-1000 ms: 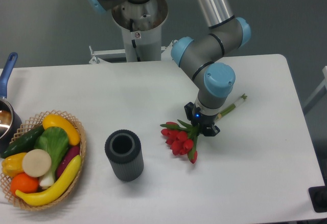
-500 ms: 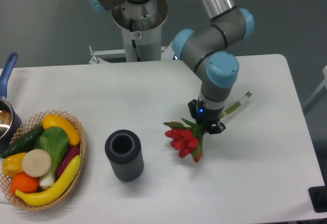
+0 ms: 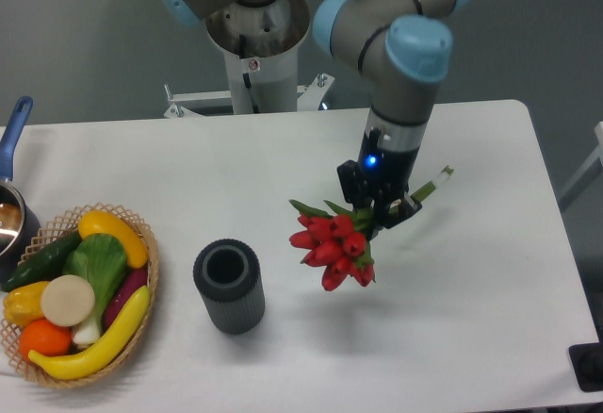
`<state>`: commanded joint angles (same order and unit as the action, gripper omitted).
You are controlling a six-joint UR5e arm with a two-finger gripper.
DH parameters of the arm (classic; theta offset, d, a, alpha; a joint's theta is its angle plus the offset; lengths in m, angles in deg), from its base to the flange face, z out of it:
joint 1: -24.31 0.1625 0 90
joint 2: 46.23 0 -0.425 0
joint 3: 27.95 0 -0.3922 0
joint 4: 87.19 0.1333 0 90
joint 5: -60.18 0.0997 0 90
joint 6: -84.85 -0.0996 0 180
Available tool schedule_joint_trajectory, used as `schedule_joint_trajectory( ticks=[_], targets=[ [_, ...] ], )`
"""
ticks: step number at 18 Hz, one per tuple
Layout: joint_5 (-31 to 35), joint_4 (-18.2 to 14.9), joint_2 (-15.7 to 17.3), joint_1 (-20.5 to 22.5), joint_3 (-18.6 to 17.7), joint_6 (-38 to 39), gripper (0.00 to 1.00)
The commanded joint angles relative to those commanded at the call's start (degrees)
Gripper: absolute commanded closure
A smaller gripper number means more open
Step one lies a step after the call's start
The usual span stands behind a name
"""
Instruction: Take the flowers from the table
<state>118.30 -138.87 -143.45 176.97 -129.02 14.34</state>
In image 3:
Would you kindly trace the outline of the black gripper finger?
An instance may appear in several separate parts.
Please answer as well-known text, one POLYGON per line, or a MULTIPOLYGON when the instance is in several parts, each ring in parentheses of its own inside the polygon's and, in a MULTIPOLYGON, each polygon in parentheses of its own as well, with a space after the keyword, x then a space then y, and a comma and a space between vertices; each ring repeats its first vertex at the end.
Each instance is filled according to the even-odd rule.
POLYGON ((369 184, 354 160, 347 160, 336 169, 345 201, 354 209, 371 207, 373 198, 369 184))
POLYGON ((385 202, 382 198, 377 199, 374 202, 374 237, 384 229, 391 229, 409 220, 421 208, 421 202, 409 193, 403 193, 400 198, 392 202, 385 202))

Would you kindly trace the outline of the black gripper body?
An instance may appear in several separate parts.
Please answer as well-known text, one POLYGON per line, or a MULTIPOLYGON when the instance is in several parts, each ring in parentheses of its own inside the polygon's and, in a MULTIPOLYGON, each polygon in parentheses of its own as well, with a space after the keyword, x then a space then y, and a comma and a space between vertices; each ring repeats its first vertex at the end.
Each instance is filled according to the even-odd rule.
POLYGON ((367 182, 367 195, 385 206, 401 199, 408 191, 418 149, 401 152, 385 149, 380 146, 381 136, 380 129, 370 129, 363 136, 358 165, 367 182))

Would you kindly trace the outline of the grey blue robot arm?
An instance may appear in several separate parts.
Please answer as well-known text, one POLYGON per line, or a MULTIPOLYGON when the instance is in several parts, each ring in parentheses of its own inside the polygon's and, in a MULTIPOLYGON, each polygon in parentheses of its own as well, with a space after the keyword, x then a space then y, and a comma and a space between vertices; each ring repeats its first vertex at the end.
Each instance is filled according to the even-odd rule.
POLYGON ((369 238, 415 215, 409 178, 453 46, 444 18, 470 0, 161 0, 185 25, 205 24, 222 52, 236 114, 298 108, 298 50, 307 36, 374 87, 358 158, 339 166, 345 201, 372 219, 369 238))

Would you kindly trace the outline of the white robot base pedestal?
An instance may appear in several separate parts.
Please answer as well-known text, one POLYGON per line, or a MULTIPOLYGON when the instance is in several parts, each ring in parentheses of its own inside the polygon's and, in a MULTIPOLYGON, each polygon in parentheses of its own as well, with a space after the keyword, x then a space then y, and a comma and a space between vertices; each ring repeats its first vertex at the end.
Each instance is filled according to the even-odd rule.
POLYGON ((298 79, 299 49, 310 25, 304 0, 275 0, 258 8, 232 3, 211 13, 204 26, 223 56, 228 89, 173 94, 165 85, 165 116, 329 109, 333 76, 320 72, 307 84, 298 79))

